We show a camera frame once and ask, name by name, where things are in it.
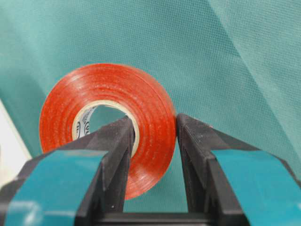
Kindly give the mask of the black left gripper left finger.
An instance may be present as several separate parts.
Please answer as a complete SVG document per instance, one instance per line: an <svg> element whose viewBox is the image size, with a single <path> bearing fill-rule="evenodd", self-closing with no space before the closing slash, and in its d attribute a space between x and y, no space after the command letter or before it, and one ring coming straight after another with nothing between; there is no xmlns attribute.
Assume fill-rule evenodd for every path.
<svg viewBox="0 0 301 226"><path fill-rule="evenodd" d="M0 191L3 226L90 226L122 211L135 139L128 117L28 160Z"/></svg>

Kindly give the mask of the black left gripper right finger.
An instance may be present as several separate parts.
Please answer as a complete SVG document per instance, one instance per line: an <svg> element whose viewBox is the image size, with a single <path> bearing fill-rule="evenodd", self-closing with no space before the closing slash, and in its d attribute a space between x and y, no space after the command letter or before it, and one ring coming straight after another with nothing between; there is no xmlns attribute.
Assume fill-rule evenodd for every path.
<svg viewBox="0 0 301 226"><path fill-rule="evenodd" d="M186 114L176 117L189 212L219 226L298 226L301 182L282 158Z"/></svg>

